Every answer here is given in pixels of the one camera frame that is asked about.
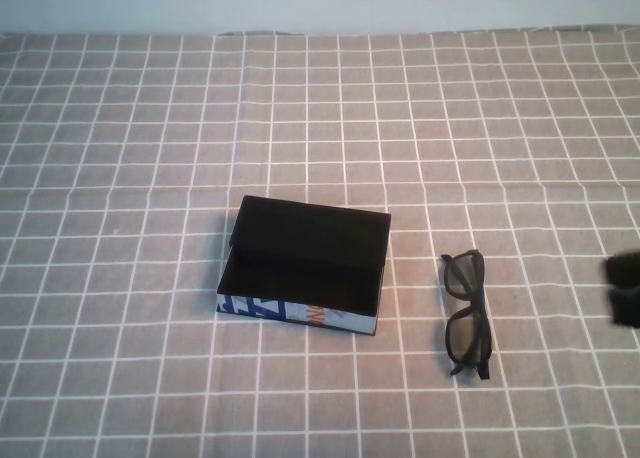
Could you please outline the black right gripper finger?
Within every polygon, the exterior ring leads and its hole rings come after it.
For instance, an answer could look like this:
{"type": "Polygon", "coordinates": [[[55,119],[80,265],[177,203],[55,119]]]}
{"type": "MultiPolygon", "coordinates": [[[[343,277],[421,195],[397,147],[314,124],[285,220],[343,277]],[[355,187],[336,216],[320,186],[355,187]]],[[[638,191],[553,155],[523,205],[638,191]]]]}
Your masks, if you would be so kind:
{"type": "Polygon", "coordinates": [[[638,284],[640,280],[640,252],[625,251],[604,261],[604,273],[609,284],[638,284]]]}
{"type": "Polygon", "coordinates": [[[612,322],[617,326],[640,326],[640,290],[634,288],[610,288],[607,293],[612,322]]]}

